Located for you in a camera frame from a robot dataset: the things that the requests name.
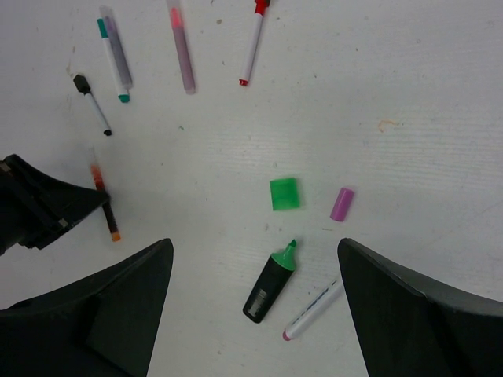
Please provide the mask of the green highlighter cap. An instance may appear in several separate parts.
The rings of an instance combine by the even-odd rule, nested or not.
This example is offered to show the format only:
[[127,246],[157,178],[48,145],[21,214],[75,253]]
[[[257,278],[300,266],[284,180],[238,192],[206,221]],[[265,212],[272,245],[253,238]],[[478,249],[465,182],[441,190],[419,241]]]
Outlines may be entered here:
[[273,179],[269,185],[273,211],[298,210],[303,206],[303,197],[297,177]]

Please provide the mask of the pink marker cap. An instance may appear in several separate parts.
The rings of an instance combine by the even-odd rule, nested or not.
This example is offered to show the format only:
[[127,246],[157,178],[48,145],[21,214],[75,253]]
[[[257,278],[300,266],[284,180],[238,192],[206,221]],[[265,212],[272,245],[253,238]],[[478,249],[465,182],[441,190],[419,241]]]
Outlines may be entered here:
[[330,218],[333,221],[343,222],[351,208],[354,198],[354,191],[350,188],[342,187],[332,208]]

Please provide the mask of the pink white marker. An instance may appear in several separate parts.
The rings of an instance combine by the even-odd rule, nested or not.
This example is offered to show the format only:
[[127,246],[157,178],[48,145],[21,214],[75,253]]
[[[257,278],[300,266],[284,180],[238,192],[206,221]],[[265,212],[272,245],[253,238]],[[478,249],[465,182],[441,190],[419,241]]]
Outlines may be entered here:
[[301,312],[290,321],[282,332],[285,341],[298,338],[312,325],[344,292],[341,276],[325,287]]

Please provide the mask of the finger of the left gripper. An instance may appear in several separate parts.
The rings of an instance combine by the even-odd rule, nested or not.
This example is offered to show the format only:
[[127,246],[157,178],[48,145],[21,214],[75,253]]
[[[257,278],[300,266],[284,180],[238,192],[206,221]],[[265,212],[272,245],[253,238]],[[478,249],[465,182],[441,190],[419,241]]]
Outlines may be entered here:
[[104,191],[50,177],[10,155],[1,161],[1,249],[39,250],[109,202]]

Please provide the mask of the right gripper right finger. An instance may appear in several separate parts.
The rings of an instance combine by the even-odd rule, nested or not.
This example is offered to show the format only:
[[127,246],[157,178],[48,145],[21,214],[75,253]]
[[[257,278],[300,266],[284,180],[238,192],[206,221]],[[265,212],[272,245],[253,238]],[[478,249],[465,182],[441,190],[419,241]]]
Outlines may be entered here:
[[500,376],[502,304],[406,268],[352,239],[337,247],[371,376]]

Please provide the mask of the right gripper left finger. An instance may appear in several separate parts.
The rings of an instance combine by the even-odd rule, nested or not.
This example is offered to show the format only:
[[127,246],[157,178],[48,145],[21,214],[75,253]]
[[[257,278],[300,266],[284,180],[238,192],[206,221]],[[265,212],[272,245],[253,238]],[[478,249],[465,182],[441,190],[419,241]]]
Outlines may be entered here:
[[173,265],[164,239],[1,311],[3,376],[145,376]]

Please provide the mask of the green black highlighter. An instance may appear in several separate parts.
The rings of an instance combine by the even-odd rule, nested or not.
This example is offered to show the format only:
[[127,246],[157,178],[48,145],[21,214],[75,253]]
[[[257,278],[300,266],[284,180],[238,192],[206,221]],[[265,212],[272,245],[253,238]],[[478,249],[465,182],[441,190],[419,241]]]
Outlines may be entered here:
[[296,246],[292,240],[283,251],[269,256],[243,307],[243,314],[252,322],[263,321],[296,271]]

